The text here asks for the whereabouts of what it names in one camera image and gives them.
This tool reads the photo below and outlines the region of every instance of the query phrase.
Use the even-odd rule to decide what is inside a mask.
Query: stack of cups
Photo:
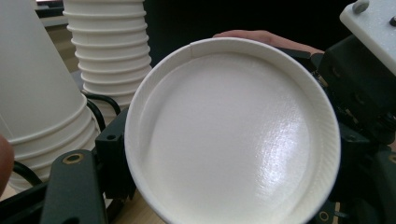
[[[64,0],[83,89],[111,97],[121,110],[151,70],[143,1]],[[116,117],[111,105],[94,102],[106,124]]]
[[[0,134],[15,161],[45,182],[55,159],[93,149],[100,130],[30,3],[0,1],[0,21]],[[16,173],[9,185],[17,192],[32,187]]]

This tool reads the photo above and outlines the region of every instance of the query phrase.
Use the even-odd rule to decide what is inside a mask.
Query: human hand
[[[11,144],[0,134],[0,195],[7,186],[14,167],[14,150]]]
[[[312,54],[324,53],[321,49],[315,49],[311,46],[297,43],[295,41],[289,40],[279,35],[274,35],[268,31],[258,30],[258,31],[247,31],[247,30],[231,30],[220,34],[213,35],[213,37],[239,37],[250,40],[255,40],[262,42],[267,45],[271,45],[276,48],[282,49],[296,49],[301,51],[306,51]]]

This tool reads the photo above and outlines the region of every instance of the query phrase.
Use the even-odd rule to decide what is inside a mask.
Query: black bolt
[[[392,26],[396,26],[396,16],[392,17],[392,19],[390,19],[389,23]]]

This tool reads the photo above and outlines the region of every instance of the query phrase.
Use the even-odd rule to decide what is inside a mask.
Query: white plastic part
[[[396,76],[396,27],[389,23],[396,16],[396,1],[371,0],[357,13],[353,7],[361,2],[348,5],[340,20]]]

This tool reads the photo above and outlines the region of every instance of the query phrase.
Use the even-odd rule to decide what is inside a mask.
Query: wire
[[[104,101],[108,104],[110,104],[113,109],[114,112],[116,113],[116,115],[118,115],[121,112],[120,106],[119,104],[113,100],[113,98],[106,96],[106,95],[99,95],[99,94],[93,94],[93,93],[88,93],[86,91],[82,91],[82,93],[88,98],[88,99],[92,99],[92,100],[100,100],[100,101]]]
[[[14,161],[14,168],[12,169],[15,173],[22,176],[32,186],[43,183],[38,176],[29,167],[23,165],[18,161]]]
[[[87,100],[87,107],[95,115],[96,120],[99,124],[100,131],[102,132],[106,127],[105,119],[103,118],[102,112],[100,112],[99,108],[90,100]]]

